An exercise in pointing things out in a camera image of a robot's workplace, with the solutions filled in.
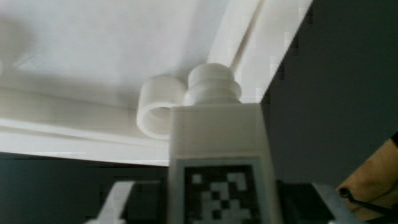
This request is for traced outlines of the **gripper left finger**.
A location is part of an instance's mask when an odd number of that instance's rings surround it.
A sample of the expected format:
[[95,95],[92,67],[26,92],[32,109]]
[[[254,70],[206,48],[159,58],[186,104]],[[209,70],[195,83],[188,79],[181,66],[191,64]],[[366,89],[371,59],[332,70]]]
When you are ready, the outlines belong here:
[[120,216],[133,186],[133,181],[113,183],[97,217],[87,221],[87,224],[126,224]]

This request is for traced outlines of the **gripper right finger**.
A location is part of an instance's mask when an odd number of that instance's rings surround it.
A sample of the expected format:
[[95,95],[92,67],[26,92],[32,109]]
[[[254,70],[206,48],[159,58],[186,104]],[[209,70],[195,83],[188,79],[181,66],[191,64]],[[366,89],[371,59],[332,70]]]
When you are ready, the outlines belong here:
[[350,212],[348,206],[342,202],[335,189],[328,185],[319,183],[314,183],[312,186],[334,216],[326,224],[362,224],[362,222],[355,218],[355,215]]

